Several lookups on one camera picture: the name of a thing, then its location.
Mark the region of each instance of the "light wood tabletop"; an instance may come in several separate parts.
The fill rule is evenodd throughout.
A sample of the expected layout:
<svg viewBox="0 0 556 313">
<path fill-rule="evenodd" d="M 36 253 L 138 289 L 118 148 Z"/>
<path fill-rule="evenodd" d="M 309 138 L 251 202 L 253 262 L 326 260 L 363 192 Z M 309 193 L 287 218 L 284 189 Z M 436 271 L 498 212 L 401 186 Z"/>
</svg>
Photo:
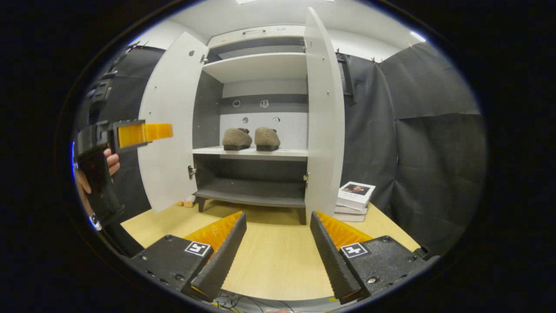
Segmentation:
<svg viewBox="0 0 556 313">
<path fill-rule="evenodd" d="M 237 211 L 247 216 L 247 231 L 222 289 L 273 300 L 333 297 L 332 287 L 307 225 L 295 209 L 248 206 L 207 200 L 205 210 L 172 205 L 149 210 L 122 223 L 144 247 L 167 234 L 184 237 Z M 388 235 L 407 249 L 419 245 L 372 204 L 363 222 L 347 222 L 373 238 Z"/>
</svg>

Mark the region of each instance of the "ceiling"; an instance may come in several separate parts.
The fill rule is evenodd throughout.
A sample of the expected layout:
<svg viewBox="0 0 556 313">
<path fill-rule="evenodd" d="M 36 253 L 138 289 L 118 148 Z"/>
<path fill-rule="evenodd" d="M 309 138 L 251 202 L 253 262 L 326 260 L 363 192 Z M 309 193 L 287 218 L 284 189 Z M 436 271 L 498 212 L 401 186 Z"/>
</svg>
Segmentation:
<svg viewBox="0 0 556 313">
<path fill-rule="evenodd" d="M 400 49 L 419 42 L 410 30 L 387 15 L 356 0 L 205 0 L 170 20 L 210 38 L 233 30 L 272 24 L 305 24 L 307 7 L 315 9 L 326 28 L 356 33 Z"/>
</svg>

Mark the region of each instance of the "book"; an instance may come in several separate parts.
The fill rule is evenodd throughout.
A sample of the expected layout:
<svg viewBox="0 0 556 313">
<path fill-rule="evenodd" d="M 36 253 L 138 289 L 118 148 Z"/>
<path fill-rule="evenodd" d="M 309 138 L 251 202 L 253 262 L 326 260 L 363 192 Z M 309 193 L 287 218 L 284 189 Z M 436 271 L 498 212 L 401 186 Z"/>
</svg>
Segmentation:
<svg viewBox="0 0 556 313">
<path fill-rule="evenodd" d="M 368 210 L 369 210 L 369 206 L 365 206 L 365 208 L 362 209 L 362 210 L 352 209 L 352 208 L 343 207 L 343 206 L 336 206 L 336 208 L 334 209 L 334 213 L 365 215 L 365 214 L 367 214 Z"/>
<path fill-rule="evenodd" d="M 342 222 L 362 222 L 366 214 L 334 213 L 334 218 Z"/>
<path fill-rule="evenodd" d="M 340 190 L 338 190 L 338 199 L 336 200 L 336 204 L 339 206 L 363 210 L 367 206 L 373 190 L 375 190 L 375 186 L 373 185 L 348 182 L 340 187 Z"/>
</svg>

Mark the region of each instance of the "ceiling light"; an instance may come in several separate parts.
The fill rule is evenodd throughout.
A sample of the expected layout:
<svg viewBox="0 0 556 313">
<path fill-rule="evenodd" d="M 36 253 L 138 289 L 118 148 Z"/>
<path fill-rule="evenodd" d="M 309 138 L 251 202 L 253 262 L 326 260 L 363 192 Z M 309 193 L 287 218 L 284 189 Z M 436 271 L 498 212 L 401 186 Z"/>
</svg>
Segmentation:
<svg viewBox="0 0 556 313">
<path fill-rule="evenodd" d="M 419 39 L 420 41 L 423 41 L 423 42 L 426 41 L 425 38 L 421 37 L 421 36 L 420 36 L 418 33 L 416 33 L 416 32 L 411 32 L 411 35 L 412 35 L 413 37 Z"/>
</svg>

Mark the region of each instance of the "open cabinet door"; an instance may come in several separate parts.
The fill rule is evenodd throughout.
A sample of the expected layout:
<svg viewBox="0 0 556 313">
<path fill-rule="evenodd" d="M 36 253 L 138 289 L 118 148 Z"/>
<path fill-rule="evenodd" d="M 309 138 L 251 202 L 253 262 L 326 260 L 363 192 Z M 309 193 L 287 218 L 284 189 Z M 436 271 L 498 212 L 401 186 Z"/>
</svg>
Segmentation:
<svg viewBox="0 0 556 313">
<path fill-rule="evenodd" d="M 147 82 L 139 119 L 170 123 L 173 137 L 137 149 L 139 168 L 151 208 L 158 213 L 197 191 L 192 153 L 193 106 L 202 59 L 209 48 L 183 33 L 166 50 Z"/>
<path fill-rule="evenodd" d="M 332 41 L 323 23 L 309 8 L 305 26 L 309 125 L 307 221 L 312 211 L 332 216 L 344 163 L 344 94 Z"/>
</svg>

